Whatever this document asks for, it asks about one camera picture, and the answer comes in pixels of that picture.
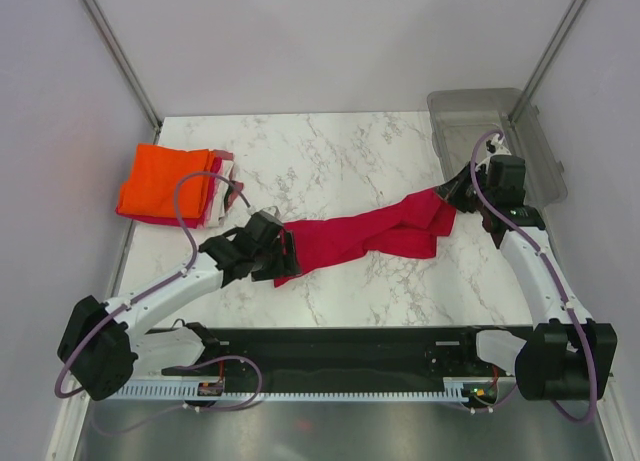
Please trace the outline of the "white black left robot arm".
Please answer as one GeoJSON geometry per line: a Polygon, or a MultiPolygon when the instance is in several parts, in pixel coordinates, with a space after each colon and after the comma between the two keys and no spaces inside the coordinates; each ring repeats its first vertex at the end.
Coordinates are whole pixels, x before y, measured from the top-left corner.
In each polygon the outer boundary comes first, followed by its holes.
{"type": "Polygon", "coordinates": [[[172,337],[154,327],[189,303],[234,281],[271,281],[300,274],[293,233],[268,212],[247,224],[194,244],[189,258],[171,274],[125,296],[78,301],[67,322],[57,355],[64,375],[80,391],[102,401],[120,390],[137,371],[181,368],[208,374],[219,350],[191,329],[172,337]]]}

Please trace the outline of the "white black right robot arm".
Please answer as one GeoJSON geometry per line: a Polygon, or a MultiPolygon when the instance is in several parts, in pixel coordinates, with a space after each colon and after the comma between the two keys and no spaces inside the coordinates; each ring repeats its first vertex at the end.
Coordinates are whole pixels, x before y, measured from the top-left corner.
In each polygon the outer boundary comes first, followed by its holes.
{"type": "Polygon", "coordinates": [[[528,305],[532,331],[521,338],[506,329],[484,329],[458,349],[467,373],[492,364],[514,375],[530,401],[586,401],[604,394],[617,348],[609,323],[594,320],[579,302],[551,250],[540,212],[525,203],[523,159],[498,154],[467,163],[437,195],[459,212],[478,212],[484,230],[516,276],[528,305]]]}

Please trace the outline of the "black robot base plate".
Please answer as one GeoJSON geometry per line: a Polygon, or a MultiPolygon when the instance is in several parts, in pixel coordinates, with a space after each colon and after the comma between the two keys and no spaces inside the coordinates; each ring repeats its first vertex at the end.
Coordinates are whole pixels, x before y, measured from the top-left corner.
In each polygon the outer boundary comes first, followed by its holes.
{"type": "Polygon", "coordinates": [[[475,327],[203,329],[195,376],[233,387],[439,388],[446,378],[508,380],[476,353],[475,327]]]}

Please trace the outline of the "crimson red t shirt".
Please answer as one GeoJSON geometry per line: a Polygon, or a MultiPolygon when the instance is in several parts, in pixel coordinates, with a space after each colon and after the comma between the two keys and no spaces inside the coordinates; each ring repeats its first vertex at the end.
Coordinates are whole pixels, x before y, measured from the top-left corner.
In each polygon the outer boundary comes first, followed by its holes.
{"type": "Polygon", "coordinates": [[[360,259],[369,252],[432,259],[438,239],[451,234],[455,217],[455,208],[429,188],[367,213],[298,220],[286,223],[285,228],[293,234],[297,261],[306,275],[360,259]]]}

